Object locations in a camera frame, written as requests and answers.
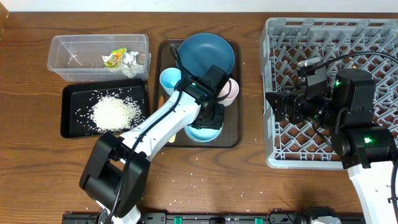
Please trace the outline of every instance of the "white basket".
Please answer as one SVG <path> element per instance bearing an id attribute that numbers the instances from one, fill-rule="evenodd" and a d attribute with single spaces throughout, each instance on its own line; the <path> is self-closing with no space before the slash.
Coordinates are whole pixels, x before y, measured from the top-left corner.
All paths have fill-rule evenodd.
<path id="1" fill-rule="evenodd" d="M 373 50 L 398 57 L 398 20 L 270 18 L 260 37 L 261 75 L 264 85 L 264 145 L 271 168 L 342 169 L 338 155 L 313 131 L 309 122 L 275 122 L 265 99 L 268 91 L 292 90 L 297 62 L 320 57 Z M 398 65 L 372 55 L 340 60 L 326 68 L 333 86 L 338 70 L 357 67 L 376 81 L 374 120 L 398 133 Z M 328 136 L 322 128 L 319 132 Z"/>

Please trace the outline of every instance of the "blue cup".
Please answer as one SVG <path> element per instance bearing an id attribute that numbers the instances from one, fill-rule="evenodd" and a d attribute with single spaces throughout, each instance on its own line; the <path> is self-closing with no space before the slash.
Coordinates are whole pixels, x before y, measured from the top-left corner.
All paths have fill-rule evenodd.
<path id="1" fill-rule="evenodd" d="M 191 126 L 185 126 L 184 131 L 187 136 L 195 142 L 210 142 L 214 139 L 216 139 L 221 131 L 223 130 L 223 127 L 221 127 L 219 130 L 211 129 L 211 128 L 201 128 L 201 129 L 196 129 Z"/>
<path id="2" fill-rule="evenodd" d="M 174 87 L 181 79 L 181 71 L 177 68 L 167 68 L 160 74 L 160 84 L 167 94 L 171 96 L 174 92 Z"/>

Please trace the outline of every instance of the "wooden table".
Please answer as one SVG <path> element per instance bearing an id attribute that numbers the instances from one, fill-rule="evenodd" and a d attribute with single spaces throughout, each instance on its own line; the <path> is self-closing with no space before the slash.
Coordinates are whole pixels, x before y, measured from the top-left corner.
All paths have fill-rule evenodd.
<path id="1" fill-rule="evenodd" d="M 152 161 L 141 208 L 267 213 L 329 206 L 361 212 L 346 171 L 271 169 L 265 163 L 258 39 L 269 17 L 398 14 L 11 13 L 0 42 L 0 223 L 60 223 L 65 212 L 100 211 L 78 185 L 98 137 L 61 137 L 61 92 L 68 83 L 46 67 L 52 38 L 70 34 L 146 34 L 150 99 L 162 41 L 212 32 L 241 47 L 242 143 L 232 150 L 163 149 Z"/>

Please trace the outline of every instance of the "white wall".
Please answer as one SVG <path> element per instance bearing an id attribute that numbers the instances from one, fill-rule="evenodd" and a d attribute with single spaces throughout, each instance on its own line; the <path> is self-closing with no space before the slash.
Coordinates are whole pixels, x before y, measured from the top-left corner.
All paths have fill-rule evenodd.
<path id="1" fill-rule="evenodd" d="M 398 12 L 398 0 L 0 0 L 11 11 Z"/>

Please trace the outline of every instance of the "green clip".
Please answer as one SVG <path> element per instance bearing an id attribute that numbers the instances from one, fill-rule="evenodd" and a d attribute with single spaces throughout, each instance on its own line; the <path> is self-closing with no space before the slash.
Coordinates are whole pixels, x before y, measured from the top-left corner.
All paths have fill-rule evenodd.
<path id="1" fill-rule="evenodd" d="M 262 224 L 262 218 L 255 218 L 254 224 Z"/>
<path id="2" fill-rule="evenodd" d="M 182 217 L 174 217 L 174 224 L 182 224 Z"/>

